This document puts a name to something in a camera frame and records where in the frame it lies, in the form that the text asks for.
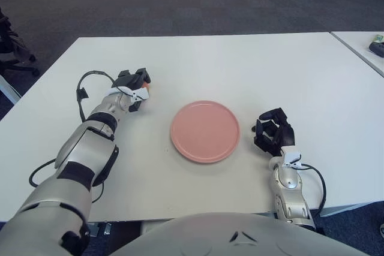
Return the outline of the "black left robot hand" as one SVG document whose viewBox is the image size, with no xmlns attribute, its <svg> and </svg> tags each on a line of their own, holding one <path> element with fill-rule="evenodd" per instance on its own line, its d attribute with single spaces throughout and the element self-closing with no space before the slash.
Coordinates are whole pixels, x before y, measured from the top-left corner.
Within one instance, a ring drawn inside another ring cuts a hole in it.
<svg viewBox="0 0 384 256">
<path fill-rule="evenodd" d="M 115 91 L 123 91 L 129 97 L 129 112 L 136 112 L 140 108 L 141 102 L 149 98 L 149 84 L 151 78 L 146 68 L 140 68 L 131 74 L 128 70 L 121 71 L 118 78 L 112 85 Z"/>
</svg>

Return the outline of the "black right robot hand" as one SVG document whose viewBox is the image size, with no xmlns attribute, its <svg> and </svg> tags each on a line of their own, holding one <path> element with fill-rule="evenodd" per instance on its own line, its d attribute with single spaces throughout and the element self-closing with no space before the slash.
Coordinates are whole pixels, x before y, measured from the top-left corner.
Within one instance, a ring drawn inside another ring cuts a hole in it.
<svg viewBox="0 0 384 256">
<path fill-rule="evenodd" d="M 272 156 L 281 156 L 281 148 L 295 145 L 294 130 L 282 108 L 262 113 L 251 128 L 254 144 Z"/>
</svg>

